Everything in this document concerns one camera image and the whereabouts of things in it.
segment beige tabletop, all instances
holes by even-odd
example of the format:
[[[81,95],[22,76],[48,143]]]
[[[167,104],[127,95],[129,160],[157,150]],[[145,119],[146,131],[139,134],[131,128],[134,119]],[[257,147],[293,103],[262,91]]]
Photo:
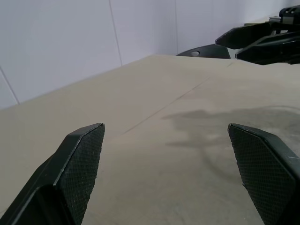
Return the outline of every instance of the beige tabletop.
[[[106,126],[84,225],[260,225],[229,123],[300,143],[300,66],[151,56],[0,111],[0,212],[65,135]]]

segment table surface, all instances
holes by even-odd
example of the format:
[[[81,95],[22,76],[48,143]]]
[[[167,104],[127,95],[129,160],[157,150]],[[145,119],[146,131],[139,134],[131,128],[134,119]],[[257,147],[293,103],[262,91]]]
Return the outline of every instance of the table surface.
[[[84,225],[262,225],[227,134],[300,143],[299,65],[155,55],[0,111],[0,212],[73,130],[106,134]]]

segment wall seam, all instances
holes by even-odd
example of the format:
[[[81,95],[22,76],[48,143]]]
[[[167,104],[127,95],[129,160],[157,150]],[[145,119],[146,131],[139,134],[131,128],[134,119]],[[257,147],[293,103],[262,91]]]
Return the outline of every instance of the wall seam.
[[[177,44],[177,54],[179,54],[179,42],[178,42],[178,22],[177,22],[177,0],[174,0],[175,4],[175,28],[176,28],[176,44]]]
[[[15,94],[12,86],[10,85],[10,83],[9,83],[9,81],[8,81],[8,79],[7,79],[7,77],[6,77],[6,75],[5,75],[5,73],[4,73],[4,71],[3,71],[3,69],[2,69],[1,66],[0,66],[0,72],[2,73],[2,75],[4,77],[4,80],[5,80],[6,84],[8,85],[8,88],[10,89],[10,92],[13,95],[15,101],[17,102],[17,104],[20,104],[20,101],[18,100],[17,95]]]
[[[119,45],[119,40],[118,40],[118,35],[117,35],[117,29],[116,29],[116,25],[115,25],[114,17],[113,17],[112,3],[111,3],[111,0],[108,0],[108,1],[109,1],[109,8],[110,8],[111,14],[112,14],[112,25],[113,25],[114,34],[115,34],[115,37],[116,37],[117,48],[118,48],[119,57],[120,57],[120,63],[121,63],[121,66],[123,66],[122,56],[121,56],[121,51],[120,51],[120,45]]]

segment white wall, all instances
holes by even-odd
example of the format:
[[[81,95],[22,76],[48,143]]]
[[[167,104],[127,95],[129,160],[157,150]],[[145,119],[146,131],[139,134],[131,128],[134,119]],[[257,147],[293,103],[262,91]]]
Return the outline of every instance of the white wall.
[[[0,109],[151,54],[213,44],[299,1],[1,0]]]

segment table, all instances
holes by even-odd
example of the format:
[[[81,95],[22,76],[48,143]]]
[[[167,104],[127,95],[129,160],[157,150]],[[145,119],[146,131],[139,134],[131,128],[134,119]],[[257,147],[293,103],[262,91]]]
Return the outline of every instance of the table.
[[[299,154],[300,65],[154,55],[0,111],[0,212],[65,135],[103,122],[83,225],[262,225],[229,123]]]

